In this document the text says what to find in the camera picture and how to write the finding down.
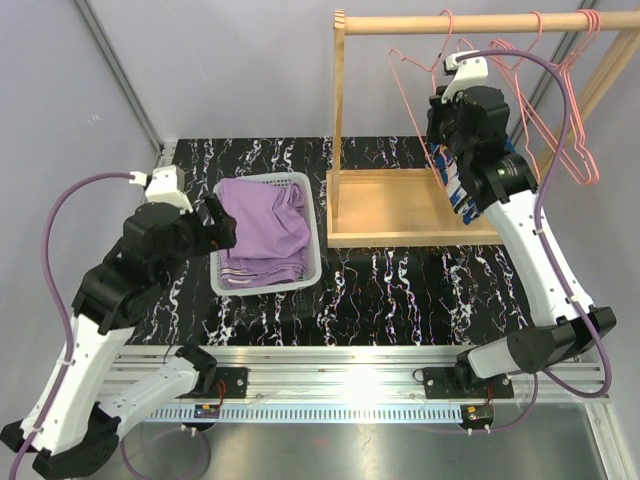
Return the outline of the blue patterned trousers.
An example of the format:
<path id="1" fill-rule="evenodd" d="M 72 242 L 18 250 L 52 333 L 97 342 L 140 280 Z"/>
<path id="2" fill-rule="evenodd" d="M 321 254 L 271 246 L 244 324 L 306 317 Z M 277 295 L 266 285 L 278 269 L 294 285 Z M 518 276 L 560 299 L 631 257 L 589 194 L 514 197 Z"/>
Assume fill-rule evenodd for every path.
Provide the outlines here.
<path id="1" fill-rule="evenodd" d="M 451 208 L 465 225 L 488 218 L 500 234 L 516 225 L 510 204 L 517 185 L 515 151 L 508 137 L 489 155 L 464 162 L 444 143 L 427 142 L 435 171 L 444 185 Z"/>

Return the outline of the purple trousers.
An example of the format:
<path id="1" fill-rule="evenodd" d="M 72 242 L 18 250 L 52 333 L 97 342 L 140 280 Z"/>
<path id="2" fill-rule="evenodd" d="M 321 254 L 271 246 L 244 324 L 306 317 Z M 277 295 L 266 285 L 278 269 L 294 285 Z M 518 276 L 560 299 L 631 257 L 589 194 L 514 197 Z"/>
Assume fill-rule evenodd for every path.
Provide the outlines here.
<path id="1" fill-rule="evenodd" d="M 311 233 L 299 185 L 225 178 L 219 183 L 218 196 L 236 220 L 236 246 L 219 255 L 225 287 L 290 283 L 304 273 Z"/>

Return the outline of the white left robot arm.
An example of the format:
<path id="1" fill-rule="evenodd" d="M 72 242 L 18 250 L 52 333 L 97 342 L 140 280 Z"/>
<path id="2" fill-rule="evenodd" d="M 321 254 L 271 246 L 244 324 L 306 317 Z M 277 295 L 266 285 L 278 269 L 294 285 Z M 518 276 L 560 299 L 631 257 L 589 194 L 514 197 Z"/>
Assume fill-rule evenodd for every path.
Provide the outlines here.
<path id="1" fill-rule="evenodd" d="M 217 361 L 187 344 L 158 370 L 112 396 L 99 392 L 120 349 L 169 289 L 187 260 L 236 243 L 236 221 L 217 195 L 205 199 L 213 222 L 164 202 L 138 207 L 101 263 L 83 277 L 70 335 L 41 399 L 28 417 L 1 431 L 18 456 L 34 454 L 44 479 L 96 473 L 123 437 L 165 403 L 222 392 Z"/>

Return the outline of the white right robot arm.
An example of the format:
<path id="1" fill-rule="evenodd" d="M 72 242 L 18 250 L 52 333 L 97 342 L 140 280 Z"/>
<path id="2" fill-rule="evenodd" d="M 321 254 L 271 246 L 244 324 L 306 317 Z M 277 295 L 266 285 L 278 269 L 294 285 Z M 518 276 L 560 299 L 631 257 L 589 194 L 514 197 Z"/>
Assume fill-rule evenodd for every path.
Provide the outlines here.
<path id="1" fill-rule="evenodd" d="M 452 208 L 465 223 L 486 217 L 495 228 L 524 287 L 532 326 L 462 353 L 454 384 L 476 396 L 506 374 L 547 373 L 551 366 L 595 349 L 612 380 L 603 338 L 617 323 L 598 307 L 573 274 L 542 206 L 544 188 L 508 144 L 510 109 L 503 93 L 476 85 L 439 86 L 429 99 L 428 151 Z"/>

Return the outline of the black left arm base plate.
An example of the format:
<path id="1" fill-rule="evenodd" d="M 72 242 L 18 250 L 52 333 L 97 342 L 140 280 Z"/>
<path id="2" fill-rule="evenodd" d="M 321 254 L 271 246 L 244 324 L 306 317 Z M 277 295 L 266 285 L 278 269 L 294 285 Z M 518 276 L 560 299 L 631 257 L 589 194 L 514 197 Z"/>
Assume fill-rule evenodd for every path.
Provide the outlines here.
<path id="1" fill-rule="evenodd" d="M 244 399 L 248 386 L 249 369 L 246 367 L 215 367 L 200 374 L 191 398 Z"/>

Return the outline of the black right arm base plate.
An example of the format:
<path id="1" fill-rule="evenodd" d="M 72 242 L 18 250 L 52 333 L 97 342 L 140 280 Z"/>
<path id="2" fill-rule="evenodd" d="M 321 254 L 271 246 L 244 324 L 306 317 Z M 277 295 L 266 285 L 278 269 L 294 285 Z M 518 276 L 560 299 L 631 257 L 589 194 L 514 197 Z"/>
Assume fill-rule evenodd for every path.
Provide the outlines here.
<path id="1" fill-rule="evenodd" d="M 413 372 L 414 379 L 424 387 L 430 400 L 487 400 L 513 399 L 511 380 L 505 375 L 464 383 L 454 367 L 425 367 Z"/>

